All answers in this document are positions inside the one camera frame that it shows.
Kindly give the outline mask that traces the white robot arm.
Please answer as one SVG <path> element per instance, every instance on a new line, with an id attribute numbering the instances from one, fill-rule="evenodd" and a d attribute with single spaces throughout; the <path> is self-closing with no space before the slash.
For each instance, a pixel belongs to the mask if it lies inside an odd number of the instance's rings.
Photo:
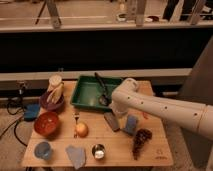
<path id="1" fill-rule="evenodd" d="M 149 96 L 138 92 L 139 83 L 125 79 L 111 93 L 110 108 L 118 116 L 129 108 L 177 123 L 179 126 L 213 140 L 213 106 L 203 103 Z"/>

